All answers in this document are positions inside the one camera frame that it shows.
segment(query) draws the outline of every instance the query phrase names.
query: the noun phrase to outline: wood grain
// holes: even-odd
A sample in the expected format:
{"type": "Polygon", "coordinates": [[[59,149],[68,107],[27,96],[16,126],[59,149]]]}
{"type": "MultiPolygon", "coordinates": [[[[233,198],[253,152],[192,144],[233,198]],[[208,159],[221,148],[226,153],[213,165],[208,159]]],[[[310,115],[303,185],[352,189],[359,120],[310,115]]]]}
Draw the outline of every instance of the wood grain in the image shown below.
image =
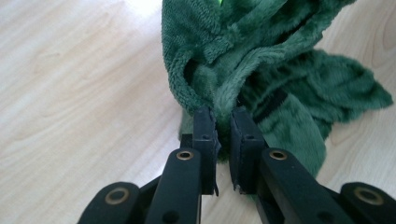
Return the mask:
{"type": "MultiPolygon", "coordinates": [[[[102,187],[143,186],[178,147],[160,0],[0,2],[0,223],[76,223],[102,187]]],[[[396,94],[396,2],[346,7],[317,48],[357,59],[396,94]]],[[[318,181],[396,197],[396,108],[335,124],[318,181]]],[[[219,165],[202,223],[261,223],[219,165]]]]}

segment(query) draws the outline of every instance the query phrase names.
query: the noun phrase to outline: towel fold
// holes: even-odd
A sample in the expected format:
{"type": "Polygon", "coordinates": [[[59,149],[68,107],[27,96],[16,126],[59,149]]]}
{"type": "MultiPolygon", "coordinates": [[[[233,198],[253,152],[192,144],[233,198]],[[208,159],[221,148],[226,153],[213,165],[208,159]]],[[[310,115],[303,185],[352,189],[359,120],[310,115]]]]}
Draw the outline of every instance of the towel fold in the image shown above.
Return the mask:
{"type": "Polygon", "coordinates": [[[163,57],[185,109],[181,132],[191,131],[195,109],[211,107],[226,160],[231,112],[244,105],[270,147],[290,150],[316,175],[333,123],[392,104],[370,70],[313,49],[352,2],[163,0],[163,57]]]}

